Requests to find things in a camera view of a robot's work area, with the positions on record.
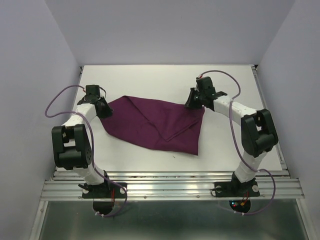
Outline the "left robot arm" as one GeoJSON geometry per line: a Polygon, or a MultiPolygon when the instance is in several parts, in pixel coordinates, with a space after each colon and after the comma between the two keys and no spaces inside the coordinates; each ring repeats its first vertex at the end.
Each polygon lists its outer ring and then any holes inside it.
{"type": "Polygon", "coordinates": [[[84,97],[76,104],[76,110],[53,115],[48,114],[48,108],[45,110],[47,118],[70,115],[64,124],[51,130],[54,162],[56,167],[82,177],[85,185],[81,187],[84,190],[94,189],[100,197],[106,197],[111,193],[111,184],[107,173],[95,164],[94,135],[90,123],[95,118],[104,120],[111,117],[113,110],[105,96],[101,95],[101,92],[106,92],[101,86],[92,84],[75,87],[85,92],[84,97]]]}

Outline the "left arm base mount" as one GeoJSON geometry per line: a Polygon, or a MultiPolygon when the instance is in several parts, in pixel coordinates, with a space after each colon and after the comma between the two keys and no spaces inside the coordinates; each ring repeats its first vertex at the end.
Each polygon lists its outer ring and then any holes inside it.
{"type": "Polygon", "coordinates": [[[127,184],[104,183],[89,185],[87,183],[78,184],[82,190],[82,198],[93,200],[92,209],[96,216],[102,218],[115,217],[121,212],[128,200],[127,184]]]}

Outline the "purple cloth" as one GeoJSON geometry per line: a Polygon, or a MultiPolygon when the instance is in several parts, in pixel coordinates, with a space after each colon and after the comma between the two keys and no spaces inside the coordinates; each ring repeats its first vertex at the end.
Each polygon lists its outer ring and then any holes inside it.
{"type": "Polygon", "coordinates": [[[150,150],[198,155],[203,107],[127,95],[109,106],[112,116],[101,120],[109,135],[150,150]]]}

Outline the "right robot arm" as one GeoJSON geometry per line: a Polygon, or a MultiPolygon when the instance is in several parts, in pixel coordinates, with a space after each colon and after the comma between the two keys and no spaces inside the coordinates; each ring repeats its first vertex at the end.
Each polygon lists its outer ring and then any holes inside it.
{"type": "Polygon", "coordinates": [[[242,195],[248,190],[262,160],[266,157],[279,138],[269,110],[247,107],[235,101],[223,91],[216,91],[210,77],[196,79],[196,87],[190,89],[185,103],[189,109],[206,107],[229,118],[231,135],[240,157],[240,163],[234,171],[235,180],[230,182],[231,192],[242,195]]]}

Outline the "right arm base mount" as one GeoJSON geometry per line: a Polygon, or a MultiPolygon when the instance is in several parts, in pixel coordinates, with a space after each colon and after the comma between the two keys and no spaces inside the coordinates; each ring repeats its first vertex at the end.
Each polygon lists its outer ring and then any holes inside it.
{"type": "Polygon", "coordinates": [[[246,215],[251,209],[250,197],[259,197],[260,190],[256,178],[240,182],[235,173],[230,181],[216,181],[210,194],[216,198],[231,198],[229,206],[235,213],[246,215]]]}

